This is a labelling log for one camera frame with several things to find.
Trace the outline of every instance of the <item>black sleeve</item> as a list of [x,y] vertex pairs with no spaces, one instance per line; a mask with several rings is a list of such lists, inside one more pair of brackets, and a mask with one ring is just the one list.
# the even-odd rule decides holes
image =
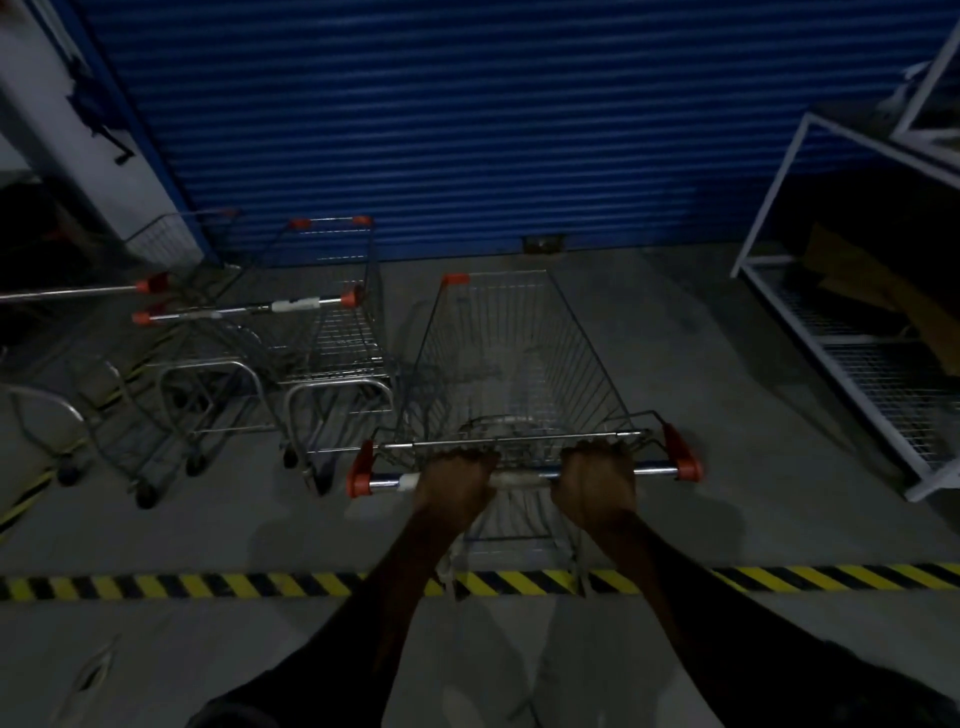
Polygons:
[[837,728],[960,728],[956,703],[888,667],[871,665],[838,644],[827,643],[843,665],[840,694],[828,725]]

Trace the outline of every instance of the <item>blue roller shutter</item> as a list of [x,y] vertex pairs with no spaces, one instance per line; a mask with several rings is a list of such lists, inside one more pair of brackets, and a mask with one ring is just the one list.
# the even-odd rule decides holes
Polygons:
[[[802,111],[883,97],[941,0],[71,2],[232,249],[364,213],[383,255],[741,237]],[[864,163],[815,137],[817,171]]]

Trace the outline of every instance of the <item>hand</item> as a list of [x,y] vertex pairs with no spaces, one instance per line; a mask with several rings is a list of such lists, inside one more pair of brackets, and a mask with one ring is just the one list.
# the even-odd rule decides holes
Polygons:
[[414,508],[425,511],[455,536],[466,531],[493,499],[490,473],[500,462],[495,452],[456,449],[423,469]]
[[550,496],[591,536],[624,512],[636,512],[634,461],[623,443],[581,441],[564,449],[561,460],[560,480]]

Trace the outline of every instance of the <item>yellow and black hazard stripe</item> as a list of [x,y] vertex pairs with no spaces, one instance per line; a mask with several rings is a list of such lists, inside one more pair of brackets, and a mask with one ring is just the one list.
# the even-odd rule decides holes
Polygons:
[[[147,369],[147,364],[153,359],[156,355],[157,350],[176,334],[174,330],[165,331],[161,336],[159,336],[150,349],[144,354],[140,359],[132,366],[132,368],[124,375],[124,381],[128,384],[137,381],[143,376],[143,373]],[[97,411],[101,414],[106,414],[109,410],[120,401],[122,398],[122,393],[120,388],[116,387],[110,392],[107,397],[97,405]],[[85,440],[83,438],[73,442],[68,447],[60,451],[61,455],[70,455],[76,452],[84,445]],[[50,484],[54,481],[57,471],[54,468],[44,468],[43,472],[38,475],[32,482],[30,482],[26,488],[24,488],[17,499],[13,504],[0,516],[0,542],[2,542],[7,535],[10,533],[10,530],[17,525],[20,520],[26,515],[27,511],[30,510],[31,506],[36,503],[40,496],[50,487]]]
[[[897,592],[960,590],[960,564],[923,563],[827,567],[723,567],[712,572],[741,592]],[[356,571],[255,571],[123,574],[118,576],[0,577],[0,601],[140,601],[145,599],[253,599],[349,596],[363,581]],[[616,570],[593,570],[591,589],[601,595],[636,595],[636,584]],[[457,574],[459,597],[576,595],[582,590],[564,570],[468,571]],[[430,579],[424,595],[444,588]]]

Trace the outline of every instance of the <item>wire basket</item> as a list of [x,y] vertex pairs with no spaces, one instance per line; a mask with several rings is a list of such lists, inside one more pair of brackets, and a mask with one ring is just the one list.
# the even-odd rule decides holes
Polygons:
[[[269,267],[302,260],[303,249],[316,254],[314,265]],[[370,217],[291,220],[247,256],[246,267],[234,268],[212,303],[153,308],[135,320],[179,326],[157,364],[157,381],[170,395],[180,392],[177,409],[198,410],[190,425],[177,428],[173,397],[163,398],[186,443],[213,432],[280,430],[284,465],[300,463],[315,484],[300,442],[323,419],[323,398],[314,390],[365,377],[386,389],[392,406],[392,390],[382,384],[390,382],[390,369],[381,348],[382,285]],[[246,404],[237,402],[247,401],[253,407],[240,412]]]
[[[637,426],[641,417],[650,426]],[[662,442],[654,436],[657,424],[664,426]],[[396,437],[361,449],[348,490],[358,496],[413,487],[415,476],[373,473],[377,452],[418,473],[438,450],[457,447],[494,449],[503,473],[533,473],[519,481],[545,485],[559,474],[564,448],[605,436],[627,441],[633,451],[660,447],[663,459],[637,463],[637,474],[700,477],[699,464],[671,425],[654,412],[627,410],[548,273],[446,276]],[[503,491],[465,534],[465,552],[516,555],[516,544],[508,542],[520,541],[527,555],[545,550],[575,561],[578,537],[545,489],[508,481],[500,477]]]

